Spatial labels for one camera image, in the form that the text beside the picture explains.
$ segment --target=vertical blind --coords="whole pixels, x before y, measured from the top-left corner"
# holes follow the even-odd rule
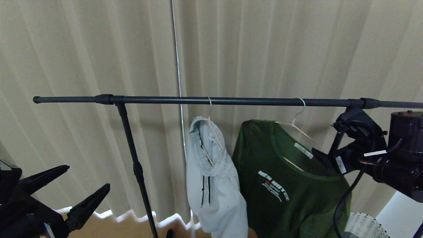
[[[36,193],[54,209],[110,183],[98,212],[111,209],[118,216],[133,209],[141,217],[145,210],[117,109],[36,105],[33,96],[179,96],[180,86],[183,96],[423,102],[422,12],[422,0],[174,1],[174,8],[170,1],[2,1],[1,156],[24,176],[70,165]],[[179,213],[187,222],[179,106],[127,107],[157,220]],[[185,133],[209,108],[183,106]],[[290,122],[300,110],[214,105],[211,119],[232,154],[243,121]],[[330,124],[343,111],[306,107],[296,123],[327,152],[335,135]],[[388,130],[393,111],[398,109],[367,112]],[[376,216],[393,193],[365,176],[353,192],[352,211]]]

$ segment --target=white wicker basket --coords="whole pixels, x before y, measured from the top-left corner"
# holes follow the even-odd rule
[[[343,238],[389,238],[386,230],[365,213],[350,213]]]

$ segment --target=white wall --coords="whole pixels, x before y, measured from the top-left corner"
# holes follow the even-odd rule
[[[423,222],[423,204],[396,192],[376,220],[391,238],[413,237]]]

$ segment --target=green sweatshirt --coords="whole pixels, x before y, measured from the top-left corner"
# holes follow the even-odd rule
[[[333,214],[349,185],[279,124],[244,122],[232,160],[247,201],[248,226],[260,238],[336,238]],[[350,203],[351,196],[340,211],[341,234]]]

